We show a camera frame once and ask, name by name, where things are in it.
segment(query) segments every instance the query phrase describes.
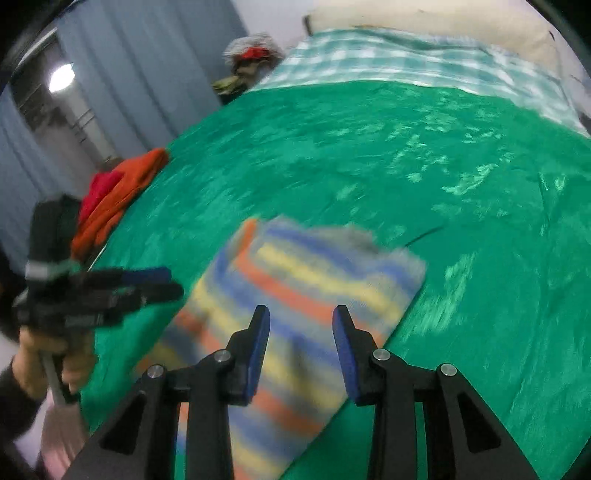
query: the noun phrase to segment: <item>red fabric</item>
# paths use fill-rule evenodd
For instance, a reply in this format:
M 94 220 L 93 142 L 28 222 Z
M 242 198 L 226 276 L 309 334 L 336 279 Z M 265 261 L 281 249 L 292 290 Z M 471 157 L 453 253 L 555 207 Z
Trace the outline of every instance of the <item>red fabric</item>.
M 269 56 L 269 50 L 263 47 L 248 47 L 246 51 L 240 55 L 243 60 L 258 60 Z
M 97 173 L 92 177 L 88 195 L 82 200 L 78 224 L 82 224 L 94 211 L 100 201 L 113 190 L 115 185 L 123 178 L 123 172 L 114 170 L 109 173 Z
M 129 204 L 152 182 L 156 174 L 168 163 L 168 154 L 156 148 L 141 157 L 121 162 L 115 171 L 123 178 L 102 199 L 88 218 L 78 225 L 72 240 L 72 256 L 84 261 L 94 247 L 103 245 L 113 228 L 119 223 Z

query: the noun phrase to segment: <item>green bedsheet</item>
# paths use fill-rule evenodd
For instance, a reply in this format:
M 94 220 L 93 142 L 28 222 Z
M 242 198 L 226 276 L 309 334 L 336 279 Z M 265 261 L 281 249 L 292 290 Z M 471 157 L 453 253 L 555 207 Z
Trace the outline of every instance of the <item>green bedsheet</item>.
M 385 248 L 410 244 L 427 279 L 387 347 L 413 365 L 457 365 L 541 479 L 556 480 L 591 434 L 590 147 L 507 100 L 454 89 L 252 92 L 169 145 L 170 165 L 97 267 L 167 265 L 188 292 L 248 216 L 353 222 Z M 181 305 L 97 332 L 82 395 L 91 428 Z M 345 404 L 284 478 L 365 478 L 372 415 Z

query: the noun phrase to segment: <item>gray curtain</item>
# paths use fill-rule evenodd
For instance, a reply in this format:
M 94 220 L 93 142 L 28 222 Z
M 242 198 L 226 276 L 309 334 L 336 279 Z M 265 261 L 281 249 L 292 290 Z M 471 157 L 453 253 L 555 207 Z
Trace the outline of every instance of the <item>gray curtain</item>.
M 87 170 L 37 144 L 6 87 L 0 96 L 0 244 L 13 269 L 23 271 L 27 262 L 35 204 L 60 193 L 82 197 L 93 173 Z
M 90 107 L 122 157 L 163 147 L 219 108 L 210 84 L 246 35 L 230 0 L 86 0 L 57 35 Z

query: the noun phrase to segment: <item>pillow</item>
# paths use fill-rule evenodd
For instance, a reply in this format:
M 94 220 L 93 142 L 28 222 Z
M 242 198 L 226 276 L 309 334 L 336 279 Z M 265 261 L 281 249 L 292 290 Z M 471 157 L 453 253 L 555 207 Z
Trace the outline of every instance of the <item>pillow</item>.
M 467 36 L 498 45 L 558 75 L 550 24 L 509 0 L 319 0 L 312 33 L 328 28 L 384 27 L 418 34 Z

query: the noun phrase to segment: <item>ceiling light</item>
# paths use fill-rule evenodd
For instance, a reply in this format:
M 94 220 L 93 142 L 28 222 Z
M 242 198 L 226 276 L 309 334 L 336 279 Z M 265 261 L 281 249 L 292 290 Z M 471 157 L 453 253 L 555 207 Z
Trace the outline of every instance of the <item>ceiling light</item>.
M 73 81 L 74 70 L 72 70 L 72 64 L 66 63 L 51 74 L 51 78 L 49 80 L 49 91 L 51 93 L 59 92 L 60 90 L 70 86 Z

